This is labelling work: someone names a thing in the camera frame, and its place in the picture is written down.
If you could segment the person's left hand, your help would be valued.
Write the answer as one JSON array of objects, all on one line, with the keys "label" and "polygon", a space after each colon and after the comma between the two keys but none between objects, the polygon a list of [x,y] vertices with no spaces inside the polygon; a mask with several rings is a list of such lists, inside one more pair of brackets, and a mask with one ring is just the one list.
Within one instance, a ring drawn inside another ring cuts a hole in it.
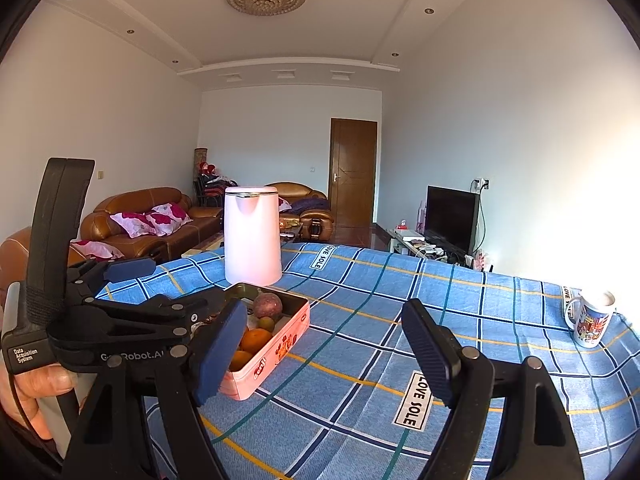
[{"label": "person's left hand", "polygon": [[[49,396],[62,396],[77,386],[77,375],[60,364],[40,367],[14,377],[15,391],[23,411],[43,440],[51,440],[52,434],[40,411],[37,400]],[[26,427],[26,422],[16,406],[6,364],[1,362],[1,406],[10,419]]]}]

